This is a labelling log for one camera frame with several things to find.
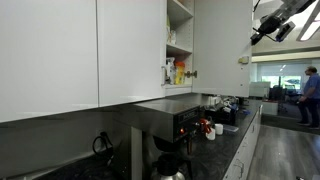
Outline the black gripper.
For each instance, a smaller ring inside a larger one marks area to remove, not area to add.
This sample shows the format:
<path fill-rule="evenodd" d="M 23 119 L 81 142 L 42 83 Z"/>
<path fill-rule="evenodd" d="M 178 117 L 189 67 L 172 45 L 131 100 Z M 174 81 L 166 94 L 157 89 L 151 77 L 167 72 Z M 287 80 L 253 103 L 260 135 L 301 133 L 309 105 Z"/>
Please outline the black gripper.
<path fill-rule="evenodd" d="M 260 33 L 251 36 L 252 45 L 256 45 L 263 38 L 263 34 L 271 34 L 281 25 L 281 19 L 277 16 L 263 16 L 260 22 L 261 25 L 258 28 Z"/>

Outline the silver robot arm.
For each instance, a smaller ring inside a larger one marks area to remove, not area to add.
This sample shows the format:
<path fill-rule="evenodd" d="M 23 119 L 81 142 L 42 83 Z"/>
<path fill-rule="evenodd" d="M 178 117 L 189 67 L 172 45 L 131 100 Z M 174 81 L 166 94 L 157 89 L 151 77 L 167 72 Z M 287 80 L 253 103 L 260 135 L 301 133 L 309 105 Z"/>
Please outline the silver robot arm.
<path fill-rule="evenodd" d="M 305 11 L 316 0 L 281 1 L 282 4 L 278 9 L 260 18 L 260 26 L 254 28 L 255 33 L 251 36 L 252 46 L 255 46 L 263 37 L 270 38 L 270 34 L 275 31 L 278 31 L 278 33 L 272 38 L 272 41 L 282 42 L 296 27 L 296 24 L 290 21 L 290 18 Z"/>

